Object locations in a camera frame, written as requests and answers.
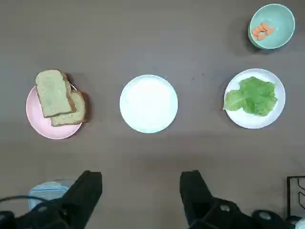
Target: bowl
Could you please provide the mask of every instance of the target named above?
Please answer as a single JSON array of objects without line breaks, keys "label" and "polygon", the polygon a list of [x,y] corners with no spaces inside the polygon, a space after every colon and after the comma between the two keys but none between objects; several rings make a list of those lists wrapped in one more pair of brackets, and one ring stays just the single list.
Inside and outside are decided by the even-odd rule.
[{"label": "bowl", "polygon": [[[267,22],[274,32],[266,36],[262,41],[256,40],[252,31],[261,23]],[[295,31],[295,17],[293,13],[281,4],[269,4],[260,8],[252,17],[248,37],[251,43],[260,49],[277,49],[285,45],[292,37]]]}]

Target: green lettuce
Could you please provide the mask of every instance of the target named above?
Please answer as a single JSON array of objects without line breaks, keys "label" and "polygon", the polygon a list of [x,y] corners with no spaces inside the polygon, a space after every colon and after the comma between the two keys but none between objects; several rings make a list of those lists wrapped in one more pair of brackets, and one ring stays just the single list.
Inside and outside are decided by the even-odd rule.
[{"label": "green lettuce", "polygon": [[224,110],[243,108],[249,114],[260,116],[266,116],[273,110],[277,101],[274,83],[252,76],[240,81],[239,85],[239,90],[232,90],[225,96]]}]

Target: bread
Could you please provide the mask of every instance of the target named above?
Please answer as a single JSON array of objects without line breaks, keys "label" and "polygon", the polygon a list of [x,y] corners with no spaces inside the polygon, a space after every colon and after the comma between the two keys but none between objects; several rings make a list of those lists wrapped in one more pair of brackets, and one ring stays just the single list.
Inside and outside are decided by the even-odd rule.
[{"label": "bread", "polygon": [[76,125],[84,122],[86,115],[86,103],[80,92],[72,91],[72,100],[75,103],[76,112],[70,114],[60,114],[55,117],[51,117],[52,126],[61,125]]},{"label": "bread", "polygon": [[71,99],[71,86],[65,73],[55,69],[46,70],[36,76],[35,82],[45,118],[76,112]]}]

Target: plate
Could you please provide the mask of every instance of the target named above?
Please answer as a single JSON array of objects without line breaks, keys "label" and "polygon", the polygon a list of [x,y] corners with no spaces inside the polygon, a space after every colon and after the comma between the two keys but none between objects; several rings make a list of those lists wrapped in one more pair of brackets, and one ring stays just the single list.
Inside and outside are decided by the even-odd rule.
[{"label": "plate", "polygon": [[226,112],[228,116],[231,118],[231,120],[235,122],[237,125],[240,125],[241,127],[248,129],[259,129],[267,125],[270,125],[280,116],[285,105],[285,88],[282,82],[280,81],[280,79],[277,78],[276,75],[274,75],[273,73],[264,69],[248,69],[239,73],[229,82],[225,90],[224,97],[229,91],[238,90],[239,82],[241,80],[250,78],[251,76],[275,84],[275,97],[277,98],[277,102],[274,106],[274,109],[271,112],[269,112],[267,116],[248,114],[242,108],[239,109],[238,111],[226,110]]},{"label": "plate", "polygon": [[31,126],[42,136],[49,139],[64,139],[72,136],[81,126],[64,125],[54,127],[51,125],[51,119],[43,117],[41,104],[37,96],[36,86],[30,91],[26,102],[26,113]]},{"label": "plate", "polygon": [[141,75],[124,87],[120,111],[132,129],[156,133],[164,130],[175,119],[178,111],[177,94],[162,77]]}]

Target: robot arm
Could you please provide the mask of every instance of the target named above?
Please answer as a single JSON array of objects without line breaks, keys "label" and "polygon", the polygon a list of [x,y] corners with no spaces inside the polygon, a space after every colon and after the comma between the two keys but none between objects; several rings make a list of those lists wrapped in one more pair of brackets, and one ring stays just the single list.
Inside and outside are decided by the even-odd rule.
[{"label": "robot arm", "polygon": [[182,172],[180,194],[190,229],[289,229],[274,212],[257,210],[252,216],[210,193],[198,170]]},{"label": "robot arm", "polygon": [[85,171],[62,198],[44,201],[18,218],[0,212],[0,229],[84,229],[101,194],[101,173]]}]

